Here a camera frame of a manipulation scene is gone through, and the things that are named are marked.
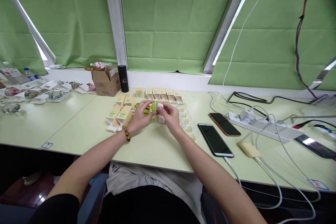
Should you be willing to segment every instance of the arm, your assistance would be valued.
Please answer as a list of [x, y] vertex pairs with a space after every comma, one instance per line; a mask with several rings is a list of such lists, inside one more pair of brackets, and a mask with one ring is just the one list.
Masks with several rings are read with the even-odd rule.
[[179, 111], [170, 104], [163, 106], [159, 110], [169, 131], [183, 148], [199, 180], [224, 210], [229, 223], [266, 223], [236, 180], [182, 130]]
[[[140, 103], [131, 124], [127, 127], [130, 136], [147, 126], [156, 114], [156, 112], [151, 112], [147, 117], [144, 116], [144, 109], [152, 102], [142, 101]], [[127, 142], [126, 138], [122, 130], [85, 152], [63, 173], [47, 199], [57, 194], [72, 194], [81, 201], [89, 181], [111, 161], [121, 146]]]

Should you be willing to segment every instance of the beige power bank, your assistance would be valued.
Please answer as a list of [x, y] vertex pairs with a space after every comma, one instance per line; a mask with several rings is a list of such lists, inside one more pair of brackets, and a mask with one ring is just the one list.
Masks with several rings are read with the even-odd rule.
[[253, 144], [249, 142], [239, 142], [238, 145], [250, 158], [261, 157], [260, 152], [253, 146]]

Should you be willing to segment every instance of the beaded bracelet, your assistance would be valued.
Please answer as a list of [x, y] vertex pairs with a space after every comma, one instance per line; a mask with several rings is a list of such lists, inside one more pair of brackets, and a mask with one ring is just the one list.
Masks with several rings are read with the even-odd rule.
[[122, 128], [123, 128], [123, 130], [125, 130], [125, 133], [126, 133], [126, 136], [127, 136], [127, 142], [130, 142], [131, 138], [129, 136], [130, 134], [128, 133], [128, 129], [125, 126], [123, 126]]

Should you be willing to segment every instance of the green window blind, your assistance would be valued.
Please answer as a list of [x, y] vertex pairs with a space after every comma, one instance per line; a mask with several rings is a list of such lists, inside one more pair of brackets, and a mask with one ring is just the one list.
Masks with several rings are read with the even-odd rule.
[[203, 74], [229, 0], [121, 0], [130, 70]]
[[12, 0], [0, 0], [0, 61], [45, 75], [39, 50]]
[[[256, 1], [245, 1], [215, 65], [210, 84], [223, 84], [240, 29]], [[294, 54], [302, 8], [303, 0], [260, 0], [241, 33], [225, 85], [304, 89], [295, 70]], [[299, 40], [300, 72], [308, 86], [335, 56], [335, 20], [335, 0], [308, 0]], [[335, 81], [329, 80], [332, 76], [335, 80], [335, 71], [332, 72], [326, 77], [325, 86], [334, 90]]]
[[19, 0], [57, 64], [117, 63], [107, 0]]

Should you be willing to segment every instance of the hand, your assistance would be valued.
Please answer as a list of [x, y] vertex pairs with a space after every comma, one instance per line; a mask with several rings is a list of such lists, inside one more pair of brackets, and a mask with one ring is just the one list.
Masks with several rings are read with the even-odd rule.
[[159, 114], [164, 117], [164, 121], [172, 134], [182, 129], [180, 126], [180, 113], [177, 108], [168, 103], [163, 103], [163, 108], [159, 107], [158, 110]]
[[144, 115], [144, 110], [152, 102], [153, 101], [150, 100], [143, 100], [140, 102], [139, 107], [136, 109], [130, 125], [127, 127], [131, 135], [134, 135], [135, 133], [146, 127], [151, 121], [152, 117], [156, 115], [156, 111], [149, 113], [148, 116]]

